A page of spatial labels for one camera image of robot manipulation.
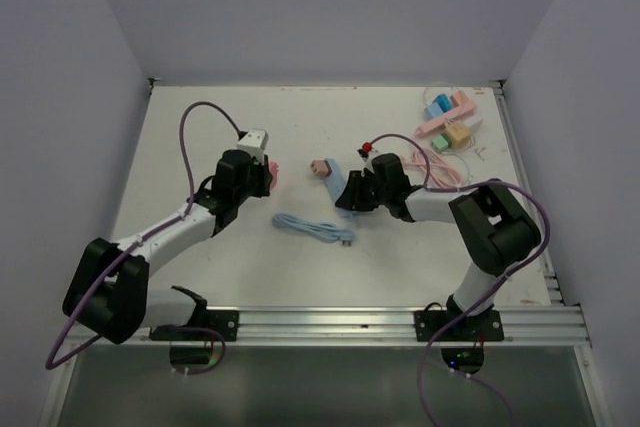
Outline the light blue power strip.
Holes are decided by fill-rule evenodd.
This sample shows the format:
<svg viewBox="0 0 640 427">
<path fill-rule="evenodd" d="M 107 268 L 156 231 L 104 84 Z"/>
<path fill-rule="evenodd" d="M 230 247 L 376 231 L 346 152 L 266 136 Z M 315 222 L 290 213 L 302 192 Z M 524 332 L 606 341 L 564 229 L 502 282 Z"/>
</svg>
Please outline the light blue power strip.
<svg viewBox="0 0 640 427">
<path fill-rule="evenodd" d="M 339 164 L 333 158 L 325 158 L 324 161 L 328 173 L 324 176 L 323 182 L 332 204 L 335 204 L 346 187 L 346 179 Z"/>
</svg>

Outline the pink adapter plug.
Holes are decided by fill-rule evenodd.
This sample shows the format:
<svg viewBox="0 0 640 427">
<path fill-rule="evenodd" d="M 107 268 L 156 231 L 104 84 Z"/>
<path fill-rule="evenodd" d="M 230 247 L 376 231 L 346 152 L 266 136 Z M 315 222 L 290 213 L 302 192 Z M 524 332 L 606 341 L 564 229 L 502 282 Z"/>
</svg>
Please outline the pink adapter plug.
<svg viewBox="0 0 640 427">
<path fill-rule="evenodd" d="M 273 191 L 274 188 L 277 185 L 277 181 L 278 181 L 278 173 L 279 173 L 279 165 L 277 162 L 275 161 L 270 161 L 268 163 L 268 170 L 269 170 L 269 174 L 271 176 L 271 180 L 269 183 L 269 190 Z"/>
</svg>

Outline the brown pink USB charger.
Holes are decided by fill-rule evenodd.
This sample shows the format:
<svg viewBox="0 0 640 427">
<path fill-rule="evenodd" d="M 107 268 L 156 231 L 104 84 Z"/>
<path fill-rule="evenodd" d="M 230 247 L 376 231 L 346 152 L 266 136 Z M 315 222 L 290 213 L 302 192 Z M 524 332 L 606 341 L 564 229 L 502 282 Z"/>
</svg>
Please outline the brown pink USB charger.
<svg viewBox="0 0 640 427">
<path fill-rule="evenodd" d="M 310 163 L 311 173 L 318 178 L 326 178 L 332 173 L 327 159 L 316 159 Z"/>
</svg>

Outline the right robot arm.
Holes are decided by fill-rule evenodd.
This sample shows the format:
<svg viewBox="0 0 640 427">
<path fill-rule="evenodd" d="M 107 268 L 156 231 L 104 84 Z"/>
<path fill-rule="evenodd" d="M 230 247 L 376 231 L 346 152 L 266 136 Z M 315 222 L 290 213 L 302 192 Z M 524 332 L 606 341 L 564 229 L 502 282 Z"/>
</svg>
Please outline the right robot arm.
<svg viewBox="0 0 640 427">
<path fill-rule="evenodd" d="M 445 326 L 451 336 L 464 340 L 480 329 L 480 315 L 494 305 L 508 271 L 542 245 L 539 227 L 516 198 L 524 194 L 499 179 L 458 189 L 414 185 L 400 158 L 387 153 L 375 156 L 362 170 L 349 172 L 335 206 L 358 213 L 384 207 L 406 223 L 456 226 L 471 264 L 447 300 Z"/>
</svg>

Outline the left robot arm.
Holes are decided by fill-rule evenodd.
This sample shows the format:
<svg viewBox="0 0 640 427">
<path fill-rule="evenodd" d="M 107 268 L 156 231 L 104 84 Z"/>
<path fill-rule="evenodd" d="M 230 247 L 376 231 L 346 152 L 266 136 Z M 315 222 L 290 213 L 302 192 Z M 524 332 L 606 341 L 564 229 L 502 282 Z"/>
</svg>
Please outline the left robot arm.
<svg viewBox="0 0 640 427">
<path fill-rule="evenodd" d="M 214 175 L 175 214 L 128 238 L 87 245 L 63 300 L 64 314 L 114 344 L 144 327 L 173 326 L 185 339 L 201 337 L 209 325 L 206 300 L 180 286 L 151 293 L 149 280 L 222 232 L 247 199 L 269 196 L 272 179 L 266 154 L 225 151 Z"/>
</svg>

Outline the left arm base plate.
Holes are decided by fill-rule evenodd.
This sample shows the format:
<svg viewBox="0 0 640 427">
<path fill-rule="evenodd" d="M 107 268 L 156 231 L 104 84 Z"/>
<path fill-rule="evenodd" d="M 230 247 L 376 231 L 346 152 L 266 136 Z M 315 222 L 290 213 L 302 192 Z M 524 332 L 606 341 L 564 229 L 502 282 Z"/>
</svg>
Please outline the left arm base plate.
<svg viewBox="0 0 640 427">
<path fill-rule="evenodd" d="M 159 326 L 150 330 L 149 338 L 152 341 L 169 342 L 197 342 L 209 341 L 214 337 L 205 332 L 212 330 L 219 334 L 226 342 L 237 340 L 240 325 L 240 312 L 238 310 L 217 309 L 202 311 L 185 326 Z"/>
</svg>

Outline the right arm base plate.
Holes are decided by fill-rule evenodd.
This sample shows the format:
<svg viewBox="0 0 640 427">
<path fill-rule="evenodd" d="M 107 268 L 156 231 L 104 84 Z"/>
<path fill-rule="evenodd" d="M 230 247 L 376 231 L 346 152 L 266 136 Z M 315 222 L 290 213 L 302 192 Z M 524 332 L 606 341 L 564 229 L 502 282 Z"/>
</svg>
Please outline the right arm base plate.
<svg viewBox="0 0 640 427">
<path fill-rule="evenodd" d="M 418 342 L 429 342 L 452 320 L 447 310 L 420 309 L 413 312 L 414 330 Z M 498 311 L 490 309 L 480 315 L 465 317 L 441 333 L 436 342 L 501 342 L 505 340 Z"/>
</svg>

